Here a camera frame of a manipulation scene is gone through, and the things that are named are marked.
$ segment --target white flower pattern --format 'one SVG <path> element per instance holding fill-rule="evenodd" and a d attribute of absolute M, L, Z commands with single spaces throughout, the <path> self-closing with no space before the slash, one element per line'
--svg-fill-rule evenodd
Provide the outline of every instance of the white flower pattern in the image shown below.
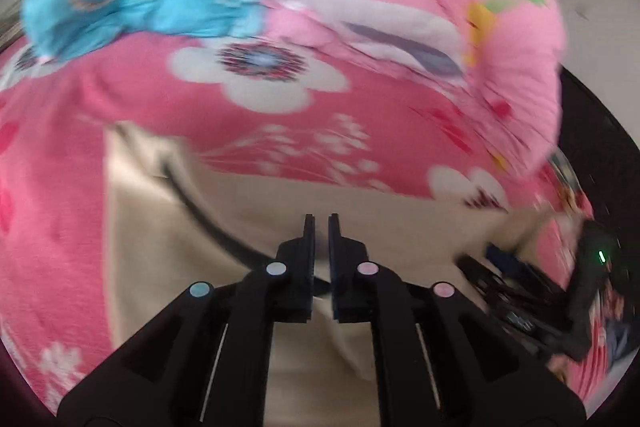
<path fill-rule="evenodd" d="M 181 80 L 221 84 L 225 96 L 264 114 L 299 112 L 313 103 L 312 90 L 344 92 L 345 76 L 312 51 L 259 39 L 201 39 L 204 48 L 187 47 L 169 57 Z"/>
<path fill-rule="evenodd" d="M 29 385 L 31 383 L 27 378 L 28 373 L 34 377 L 32 372 L 39 371 L 44 377 L 44 396 L 41 396 L 41 399 L 54 414 L 58 411 L 63 396 L 86 376 L 79 371 L 82 365 L 82 354 L 78 347 L 67 348 L 62 343 L 54 342 L 42 350 L 38 361 L 29 351 L 19 347 L 15 335 L 2 315 L 0 315 L 0 341 Z"/>
<path fill-rule="evenodd" d="M 65 66 L 65 62 L 41 64 L 31 44 L 21 47 L 8 60 L 0 73 L 0 91 L 14 87 L 23 78 L 41 78 L 55 73 Z"/>
<path fill-rule="evenodd" d="M 345 187 L 393 192 L 378 179 L 382 166 L 362 157 L 370 154 L 368 140 L 369 135 L 352 116 L 334 114 L 324 128 L 290 129 L 265 124 L 249 136 L 200 156 L 210 167 L 223 172 L 249 165 L 267 176 L 298 175 Z"/>
<path fill-rule="evenodd" d="M 504 188 L 484 169 L 472 168 L 467 177 L 451 167 L 435 165 L 426 181 L 435 200 L 460 201 L 474 208 L 509 208 Z"/>

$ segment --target pink comforter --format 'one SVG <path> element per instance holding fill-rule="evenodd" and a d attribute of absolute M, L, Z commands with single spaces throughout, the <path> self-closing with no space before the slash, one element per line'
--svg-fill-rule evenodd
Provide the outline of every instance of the pink comforter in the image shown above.
<path fill-rule="evenodd" d="M 246 76 L 257 65 L 262 76 Z M 464 204 L 551 201 L 516 179 L 446 97 L 305 48 L 133 34 L 58 66 L 25 42 L 0 57 L 0 333 L 51 410 L 110 352 L 102 293 L 103 129 L 183 136 L 212 169 L 370 187 Z M 566 278 L 550 232 L 541 263 Z M 594 336 L 600 323 L 594 321 Z M 573 364 L 587 396 L 606 347 Z"/>
<path fill-rule="evenodd" d="M 446 92 L 485 147 L 519 175 L 555 148 L 556 0 L 262 0 L 267 35 Z"/>

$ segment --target red flower print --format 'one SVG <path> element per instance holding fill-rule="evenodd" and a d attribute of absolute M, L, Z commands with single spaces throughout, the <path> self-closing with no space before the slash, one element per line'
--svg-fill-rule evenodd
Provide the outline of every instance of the red flower print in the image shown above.
<path fill-rule="evenodd" d="M 0 154 L 9 148 L 17 133 L 18 124 L 15 122 L 7 122 L 0 127 Z"/>
<path fill-rule="evenodd" d="M 0 230 L 9 232 L 11 223 L 14 220 L 14 198 L 8 190 L 0 187 Z"/>
<path fill-rule="evenodd" d="M 494 103 L 491 107 L 494 115 L 498 120 L 505 120 L 511 116 L 511 105 L 506 100 L 500 100 L 500 102 Z"/>
<path fill-rule="evenodd" d="M 488 194 L 482 188 L 478 188 L 477 196 L 465 200 L 465 204 L 471 208 L 496 208 L 506 210 L 494 195 Z"/>
<path fill-rule="evenodd" d="M 266 42 L 230 44 L 218 54 L 227 71 L 264 80 L 295 82 L 306 69 L 302 57 Z"/>
<path fill-rule="evenodd" d="M 434 109 L 430 113 L 436 120 L 437 126 L 442 130 L 447 138 L 453 142 L 454 145 L 459 147 L 466 154 L 470 155 L 473 152 L 473 149 L 471 149 L 466 141 L 465 132 L 451 121 L 449 115 L 441 109 Z"/>

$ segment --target beige sheet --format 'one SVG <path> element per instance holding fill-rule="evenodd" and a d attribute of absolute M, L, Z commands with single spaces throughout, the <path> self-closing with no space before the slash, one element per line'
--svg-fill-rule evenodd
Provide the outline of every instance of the beige sheet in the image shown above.
<path fill-rule="evenodd" d="M 477 255 L 488 240 L 513 246 L 551 215 L 213 172 L 181 142 L 121 124 L 108 133 L 106 168 L 105 293 L 114 348 L 190 283 L 224 285 L 246 273 L 186 212 L 162 177 L 163 161 L 214 223 L 268 255 L 299 237 L 305 214 L 314 214 L 316 275 L 327 280 L 332 212 L 340 214 L 343 235 L 363 241 L 373 261 L 407 282 L 447 280 L 476 300 L 452 258 L 462 251 Z M 369 326 L 338 325 L 328 299 L 315 299 L 310 324 L 274 328 L 265 425 L 377 425 L 374 380 Z"/>

